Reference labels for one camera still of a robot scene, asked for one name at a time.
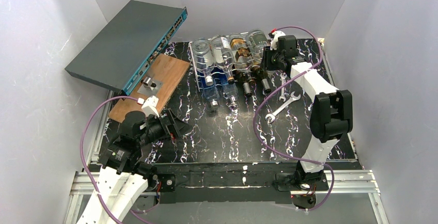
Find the clear bottle green label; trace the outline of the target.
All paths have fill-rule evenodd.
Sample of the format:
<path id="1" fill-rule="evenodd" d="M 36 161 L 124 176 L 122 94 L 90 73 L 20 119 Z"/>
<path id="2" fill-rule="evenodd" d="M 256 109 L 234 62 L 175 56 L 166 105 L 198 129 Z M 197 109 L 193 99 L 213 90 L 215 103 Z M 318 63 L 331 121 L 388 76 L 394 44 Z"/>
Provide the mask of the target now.
<path id="1" fill-rule="evenodd" d="M 263 57 L 264 48 L 270 46 L 270 41 L 260 29 L 250 30 L 246 35 L 246 41 L 249 43 L 249 47 L 253 50 L 255 58 L 261 59 Z"/>

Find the clear bottle blue label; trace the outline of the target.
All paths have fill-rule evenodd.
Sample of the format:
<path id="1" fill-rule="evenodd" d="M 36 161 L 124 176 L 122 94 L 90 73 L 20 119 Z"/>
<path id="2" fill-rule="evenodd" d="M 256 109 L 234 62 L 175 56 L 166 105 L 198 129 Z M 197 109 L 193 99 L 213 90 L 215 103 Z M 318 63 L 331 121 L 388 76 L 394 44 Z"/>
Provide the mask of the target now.
<path id="1" fill-rule="evenodd" d="M 214 36 L 210 46 L 216 61 L 216 65 L 225 73 L 228 84 L 235 83 L 232 72 L 233 55 L 229 40 L 225 36 Z"/>

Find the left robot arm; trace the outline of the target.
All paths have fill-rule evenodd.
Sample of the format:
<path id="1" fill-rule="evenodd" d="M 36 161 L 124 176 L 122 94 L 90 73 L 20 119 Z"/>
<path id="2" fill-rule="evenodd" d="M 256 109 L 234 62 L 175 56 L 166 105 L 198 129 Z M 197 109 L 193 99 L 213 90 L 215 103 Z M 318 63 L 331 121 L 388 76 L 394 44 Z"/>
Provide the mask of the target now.
<path id="1" fill-rule="evenodd" d="M 125 115 L 116 137 L 100 155 L 97 189 L 77 223 L 123 221 L 135 200 L 150 184 L 159 186 L 156 166 L 142 161 L 142 148 L 157 141 L 175 140 L 191 129 L 170 110 L 146 116 L 141 111 Z"/>

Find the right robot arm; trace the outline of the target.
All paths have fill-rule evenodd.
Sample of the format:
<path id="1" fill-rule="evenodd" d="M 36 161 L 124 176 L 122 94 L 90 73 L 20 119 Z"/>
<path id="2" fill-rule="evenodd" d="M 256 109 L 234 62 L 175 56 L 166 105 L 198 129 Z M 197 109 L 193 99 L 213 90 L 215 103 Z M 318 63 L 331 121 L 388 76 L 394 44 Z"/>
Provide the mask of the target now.
<path id="1" fill-rule="evenodd" d="M 299 54 L 294 35 L 269 34 L 271 45 L 263 50 L 266 70 L 281 70 L 294 79 L 312 100 L 309 120 L 311 140 L 292 174 L 277 174 L 273 185 L 279 191 L 314 190 L 323 181 L 324 166 L 332 148 L 353 128 L 352 94 L 327 82 L 310 60 Z"/>

